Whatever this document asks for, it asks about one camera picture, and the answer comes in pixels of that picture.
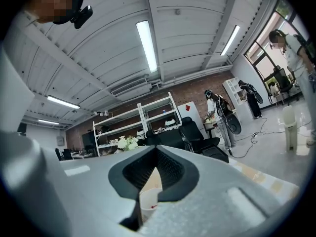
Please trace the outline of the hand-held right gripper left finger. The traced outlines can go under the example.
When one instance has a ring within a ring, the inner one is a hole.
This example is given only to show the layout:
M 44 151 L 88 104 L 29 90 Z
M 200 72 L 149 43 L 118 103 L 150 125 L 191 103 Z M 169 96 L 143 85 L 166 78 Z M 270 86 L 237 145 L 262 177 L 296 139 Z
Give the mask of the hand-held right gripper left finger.
M 65 237 L 158 237 L 156 216 L 142 222 L 139 192 L 156 147 L 60 162 Z

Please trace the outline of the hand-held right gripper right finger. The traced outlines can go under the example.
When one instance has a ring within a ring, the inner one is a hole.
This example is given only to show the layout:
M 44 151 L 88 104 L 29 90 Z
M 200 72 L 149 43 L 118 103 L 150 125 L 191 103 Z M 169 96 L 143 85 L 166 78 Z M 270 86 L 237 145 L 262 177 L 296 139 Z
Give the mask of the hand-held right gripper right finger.
M 199 171 L 196 187 L 177 202 L 161 202 L 153 215 L 158 237 L 269 237 L 292 202 L 273 193 L 223 161 L 171 148 Z

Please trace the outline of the white cup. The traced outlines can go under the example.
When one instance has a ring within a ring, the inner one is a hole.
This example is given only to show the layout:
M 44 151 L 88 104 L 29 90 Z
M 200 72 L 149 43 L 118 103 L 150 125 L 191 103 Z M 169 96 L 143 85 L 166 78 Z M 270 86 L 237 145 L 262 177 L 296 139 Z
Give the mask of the white cup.
M 139 197 L 140 209 L 143 222 L 147 221 L 155 209 L 151 209 L 151 206 L 158 204 L 158 195 L 162 192 L 162 188 L 152 188 L 142 192 Z

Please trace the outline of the long white desk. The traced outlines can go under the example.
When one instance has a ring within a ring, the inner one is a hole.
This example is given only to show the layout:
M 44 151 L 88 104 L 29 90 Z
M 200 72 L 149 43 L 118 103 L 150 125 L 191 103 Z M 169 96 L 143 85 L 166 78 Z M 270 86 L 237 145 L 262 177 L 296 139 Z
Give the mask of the long white desk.
M 79 152 L 72 152 L 71 157 L 72 159 L 85 159 L 96 157 L 96 155 L 94 153 L 80 154 Z

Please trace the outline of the black swivel chair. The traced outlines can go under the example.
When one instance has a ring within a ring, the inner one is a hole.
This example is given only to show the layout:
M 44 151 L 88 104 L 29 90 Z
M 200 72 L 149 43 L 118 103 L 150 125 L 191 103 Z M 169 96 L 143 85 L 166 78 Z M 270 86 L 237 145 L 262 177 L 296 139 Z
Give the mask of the black swivel chair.
M 55 149 L 55 153 L 59 161 L 63 160 L 72 160 L 71 151 L 69 149 L 64 149 L 63 152 L 60 152 L 58 148 Z

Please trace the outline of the black open box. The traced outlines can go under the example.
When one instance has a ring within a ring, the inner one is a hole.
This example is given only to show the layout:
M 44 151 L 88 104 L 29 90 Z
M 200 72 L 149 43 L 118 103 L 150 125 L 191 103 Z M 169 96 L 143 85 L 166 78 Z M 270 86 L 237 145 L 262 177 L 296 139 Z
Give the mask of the black open box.
M 215 158 L 223 162 L 229 163 L 228 155 L 215 145 L 204 148 L 201 150 L 202 154 L 206 157 Z

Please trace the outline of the black television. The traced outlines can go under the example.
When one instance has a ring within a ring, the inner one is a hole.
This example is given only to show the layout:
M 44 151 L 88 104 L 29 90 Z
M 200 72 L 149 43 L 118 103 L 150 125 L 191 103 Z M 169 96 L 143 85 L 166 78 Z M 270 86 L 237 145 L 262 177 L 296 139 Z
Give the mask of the black television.
M 83 142 L 83 147 L 85 149 L 93 149 L 96 148 L 96 143 L 95 143 L 95 136 L 94 132 L 90 131 L 88 133 L 85 133 L 82 135 L 82 142 Z

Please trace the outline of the white flower bouquet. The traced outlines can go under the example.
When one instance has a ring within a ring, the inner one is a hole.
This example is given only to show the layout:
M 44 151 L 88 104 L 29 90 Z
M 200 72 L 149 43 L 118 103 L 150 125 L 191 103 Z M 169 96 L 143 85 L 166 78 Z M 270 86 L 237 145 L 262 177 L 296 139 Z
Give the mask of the white flower bouquet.
M 118 149 L 121 151 L 130 151 L 138 148 L 138 139 L 133 136 L 121 136 L 117 143 Z

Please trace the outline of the wide white shelving unit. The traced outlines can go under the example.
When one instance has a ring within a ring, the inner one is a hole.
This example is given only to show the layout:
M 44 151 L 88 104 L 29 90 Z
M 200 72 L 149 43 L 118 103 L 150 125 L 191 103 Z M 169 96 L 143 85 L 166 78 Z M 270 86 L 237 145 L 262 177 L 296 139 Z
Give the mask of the wide white shelving unit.
M 102 155 L 101 153 L 105 148 L 115 145 L 115 143 L 110 143 L 110 139 L 116 134 L 121 135 L 130 130 L 136 131 L 137 128 L 142 128 L 146 134 L 148 131 L 148 125 L 146 123 L 148 115 L 144 106 L 142 106 L 141 103 L 137 103 L 137 108 L 135 109 L 98 123 L 92 123 L 97 155 L 99 157 Z

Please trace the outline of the small white desk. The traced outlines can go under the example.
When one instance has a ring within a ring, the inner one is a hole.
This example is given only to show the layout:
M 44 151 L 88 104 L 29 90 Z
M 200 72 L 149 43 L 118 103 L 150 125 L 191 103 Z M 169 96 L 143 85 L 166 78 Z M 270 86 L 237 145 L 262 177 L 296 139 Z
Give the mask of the small white desk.
M 217 123 L 215 118 L 205 117 L 203 125 L 210 138 L 216 137 Z

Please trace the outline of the white panel with red diamond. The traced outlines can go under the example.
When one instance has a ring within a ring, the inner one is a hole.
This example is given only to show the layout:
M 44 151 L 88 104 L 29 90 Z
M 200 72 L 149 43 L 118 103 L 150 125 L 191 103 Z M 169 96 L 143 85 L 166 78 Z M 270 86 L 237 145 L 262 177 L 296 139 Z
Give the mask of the white panel with red diamond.
M 193 101 L 177 106 L 181 118 L 190 117 L 199 130 L 204 129 L 202 119 Z

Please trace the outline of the narrow white shelving unit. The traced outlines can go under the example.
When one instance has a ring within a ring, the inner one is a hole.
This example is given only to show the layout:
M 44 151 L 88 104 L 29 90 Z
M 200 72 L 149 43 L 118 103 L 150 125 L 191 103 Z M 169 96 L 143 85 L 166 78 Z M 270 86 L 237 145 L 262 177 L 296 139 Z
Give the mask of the narrow white shelving unit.
M 168 92 L 164 98 L 155 100 L 148 104 L 137 104 L 143 130 L 146 133 L 148 130 L 157 130 L 163 128 L 167 120 L 173 119 L 175 123 L 171 128 L 178 128 L 182 125 L 181 115 L 175 104 L 175 101 Z

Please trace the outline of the white trash can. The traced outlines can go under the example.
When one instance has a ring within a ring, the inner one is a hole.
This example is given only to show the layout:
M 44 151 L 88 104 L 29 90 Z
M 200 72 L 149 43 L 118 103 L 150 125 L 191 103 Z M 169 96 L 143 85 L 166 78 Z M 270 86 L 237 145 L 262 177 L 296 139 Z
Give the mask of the white trash can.
M 286 150 L 288 152 L 295 152 L 297 150 L 298 125 L 293 107 L 291 105 L 284 107 L 282 115 L 286 137 Z

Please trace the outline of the ceiling air vent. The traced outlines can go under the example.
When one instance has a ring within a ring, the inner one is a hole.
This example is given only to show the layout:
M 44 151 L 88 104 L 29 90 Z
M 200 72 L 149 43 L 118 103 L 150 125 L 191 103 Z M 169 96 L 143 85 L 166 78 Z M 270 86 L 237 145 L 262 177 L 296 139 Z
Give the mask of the ceiling air vent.
M 143 96 L 149 93 L 151 89 L 152 84 L 148 83 L 145 78 L 140 78 L 117 89 L 114 89 L 111 93 L 120 101 L 127 101 L 139 96 Z

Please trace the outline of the white arched cabinet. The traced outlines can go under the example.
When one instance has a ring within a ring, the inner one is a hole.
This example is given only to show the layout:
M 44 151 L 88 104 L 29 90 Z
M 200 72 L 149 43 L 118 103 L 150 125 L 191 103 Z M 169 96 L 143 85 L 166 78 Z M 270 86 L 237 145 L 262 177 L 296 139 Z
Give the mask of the white arched cabinet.
M 246 103 L 246 98 L 244 97 L 243 91 L 239 87 L 238 82 L 239 78 L 235 77 L 232 79 L 228 79 L 222 83 L 235 108 Z

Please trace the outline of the black mesh office chair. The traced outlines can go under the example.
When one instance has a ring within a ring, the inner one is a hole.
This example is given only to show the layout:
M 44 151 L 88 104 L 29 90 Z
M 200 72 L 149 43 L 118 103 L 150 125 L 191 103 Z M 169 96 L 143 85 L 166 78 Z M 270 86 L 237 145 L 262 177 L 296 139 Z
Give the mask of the black mesh office chair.
M 278 82 L 278 88 L 281 93 L 286 93 L 288 98 L 293 98 L 297 101 L 299 100 L 299 97 L 297 95 L 290 95 L 290 90 L 292 89 L 293 84 L 288 79 L 285 70 L 281 68 L 279 65 L 276 65 L 274 67 L 274 77 Z

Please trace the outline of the dark-framed window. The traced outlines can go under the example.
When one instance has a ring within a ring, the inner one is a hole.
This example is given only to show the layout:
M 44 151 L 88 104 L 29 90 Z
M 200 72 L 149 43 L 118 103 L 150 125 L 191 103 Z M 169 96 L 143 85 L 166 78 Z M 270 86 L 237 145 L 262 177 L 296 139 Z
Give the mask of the dark-framed window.
M 316 47 L 314 46 L 304 24 L 286 0 L 278 0 L 263 30 L 260 32 L 252 46 L 245 53 L 245 57 L 251 63 L 259 75 L 268 93 L 268 100 L 271 104 L 290 101 L 286 93 L 281 93 L 278 82 L 274 77 L 274 67 L 279 65 L 293 84 L 290 95 L 299 95 L 300 88 L 294 75 L 288 70 L 285 54 L 281 49 L 274 48 L 269 40 L 269 32 L 281 30 L 285 34 L 298 35 L 304 42 L 307 53 L 311 56 L 312 62 L 316 62 Z

